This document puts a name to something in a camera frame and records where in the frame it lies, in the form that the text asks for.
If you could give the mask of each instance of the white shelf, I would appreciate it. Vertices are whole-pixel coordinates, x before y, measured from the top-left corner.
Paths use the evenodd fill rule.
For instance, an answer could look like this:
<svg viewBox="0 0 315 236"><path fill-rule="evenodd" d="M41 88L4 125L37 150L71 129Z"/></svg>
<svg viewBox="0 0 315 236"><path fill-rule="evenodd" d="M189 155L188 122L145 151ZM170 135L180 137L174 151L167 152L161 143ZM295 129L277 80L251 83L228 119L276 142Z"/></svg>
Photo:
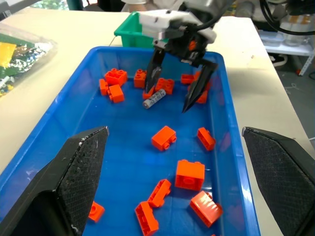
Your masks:
<svg viewBox="0 0 315 236"><path fill-rule="evenodd" d="M279 47L265 46L265 49L269 53L279 53L279 54L288 54L288 55L296 55L296 56L310 56L312 55L313 48L310 44L302 44L297 47L288 46L285 44L281 44Z"/></svg>

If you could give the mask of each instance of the white robot part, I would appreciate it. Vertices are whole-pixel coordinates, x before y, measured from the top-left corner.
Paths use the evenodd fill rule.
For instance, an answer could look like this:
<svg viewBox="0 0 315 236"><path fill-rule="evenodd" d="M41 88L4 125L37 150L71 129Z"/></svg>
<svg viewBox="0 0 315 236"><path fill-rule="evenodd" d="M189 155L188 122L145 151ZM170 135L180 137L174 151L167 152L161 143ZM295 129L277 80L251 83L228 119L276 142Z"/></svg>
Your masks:
<svg viewBox="0 0 315 236"><path fill-rule="evenodd" d="M165 31L170 26L170 22L182 20L183 22L197 25L203 24L190 12L170 11L167 9L139 12L139 22L142 25L142 34L157 40L165 39ZM202 36L208 39L208 43L214 43L217 34L211 29L200 30Z"/></svg>

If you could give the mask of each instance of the textured gripper pad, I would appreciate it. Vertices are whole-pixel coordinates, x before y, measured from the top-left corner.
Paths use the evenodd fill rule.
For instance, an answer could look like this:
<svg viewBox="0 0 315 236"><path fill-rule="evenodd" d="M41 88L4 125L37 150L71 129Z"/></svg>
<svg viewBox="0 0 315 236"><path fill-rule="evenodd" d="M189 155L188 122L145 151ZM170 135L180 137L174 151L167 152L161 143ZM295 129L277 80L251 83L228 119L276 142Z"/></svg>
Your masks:
<svg viewBox="0 0 315 236"><path fill-rule="evenodd" d="M296 235L314 208L314 185L276 141L254 132L245 140L258 187L279 228L285 236Z"/></svg>
<svg viewBox="0 0 315 236"><path fill-rule="evenodd" d="M104 148L98 148L98 140L106 138L104 133L104 137L91 136L83 142L57 189L57 195L77 236L84 231L98 187L104 152Z"/></svg>

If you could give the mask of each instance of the green plastic bin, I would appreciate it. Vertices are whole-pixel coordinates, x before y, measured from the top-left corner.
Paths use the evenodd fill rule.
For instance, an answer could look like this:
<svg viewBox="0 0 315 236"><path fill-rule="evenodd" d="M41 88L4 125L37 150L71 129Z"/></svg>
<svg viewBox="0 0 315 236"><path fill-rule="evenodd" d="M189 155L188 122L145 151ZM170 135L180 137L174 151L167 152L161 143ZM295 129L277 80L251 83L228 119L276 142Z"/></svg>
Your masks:
<svg viewBox="0 0 315 236"><path fill-rule="evenodd" d="M124 47L153 47L153 39L142 35L142 25L139 24L138 12L132 12L128 18L115 30L114 35L122 37Z"/></svg>

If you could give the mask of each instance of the lego brick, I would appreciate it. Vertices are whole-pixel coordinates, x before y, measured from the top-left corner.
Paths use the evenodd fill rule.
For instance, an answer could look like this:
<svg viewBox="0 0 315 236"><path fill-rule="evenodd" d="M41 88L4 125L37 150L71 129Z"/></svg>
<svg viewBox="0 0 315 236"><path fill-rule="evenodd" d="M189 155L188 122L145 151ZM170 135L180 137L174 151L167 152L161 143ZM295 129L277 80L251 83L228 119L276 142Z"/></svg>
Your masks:
<svg viewBox="0 0 315 236"><path fill-rule="evenodd" d="M143 99L149 99L153 95L154 89L155 89L155 87L153 86L148 93L145 93L145 91L143 91L142 98Z"/></svg>
<svg viewBox="0 0 315 236"><path fill-rule="evenodd" d="M208 92L204 91L196 103L205 104L207 102Z"/></svg>
<svg viewBox="0 0 315 236"><path fill-rule="evenodd" d="M108 93L108 83L104 79L99 80L100 93L105 96Z"/></svg>
<svg viewBox="0 0 315 236"><path fill-rule="evenodd" d="M193 197L189 205L207 227L210 227L223 214L222 207L212 200L209 193L204 191Z"/></svg>
<svg viewBox="0 0 315 236"><path fill-rule="evenodd" d="M91 211L89 213L89 218L97 223L101 216L104 214L104 212L105 212L104 207L93 201Z"/></svg>
<svg viewBox="0 0 315 236"><path fill-rule="evenodd" d="M136 74L134 75L133 83L135 88L144 89L144 84L146 80L147 72L145 70L137 70Z"/></svg>
<svg viewBox="0 0 315 236"><path fill-rule="evenodd" d="M174 85L175 85L174 80L171 80L171 79L166 80L164 78L159 78L156 85L156 91L159 91L160 89L164 89L166 94L172 94Z"/></svg>
<svg viewBox="0 0 315 236"><path fill-rule="evenodd" d="M119 85L113 85L108 87L109 99L114 103L123 102L125 100L122 89Z"/></svg>
<svg viewBox="0 0 315 236"><path fill-rule="evenodd" d="M205 179L205 165L181 160L177 163L175 187L200 191Z"/></svg>
<svg viewBox="0 0 315 236"><path fill-rule="evenodd" d="M141 202L135 209L142 233L151 236L158 230L158 221L153 216L153 210L148 202Z"/></svg>
<svg viewBox="0 0 315 236"><path fill-rule="evenodd" d="M105 79L109 85L122 86L127 81L127 72L113 68L105 74Z"/></svg>
<svg viewBox="0 0 315 236"><path fill-rule="evenodd" d="M209 130L206 130L204 127L198 129L197 137L207 151L211 151L215 148L216 140L211 137Z"/></svg>
<svg viewBox="0 0 315 236"><path fill-rule="evenodd" d="M164 126L152 137L152 145L160 151L167 150L170 144L176 141L176 132L168 126Z"/></svg>
<svg viewBox="0 0 315 236"><path fill-rule="evenodd" d="M186 74L182 74L181 76L181 83L183 85L190 85L194 80L194 76L193 75L186 75Z"/></svg>
<svg viewBox="0 0 315 236"><path fill-rule="evenodd" d="M148 203L152 207L161 207L164 204L164 198L171 192L171 183L167 179L158 182L148 199Z"/></svg>

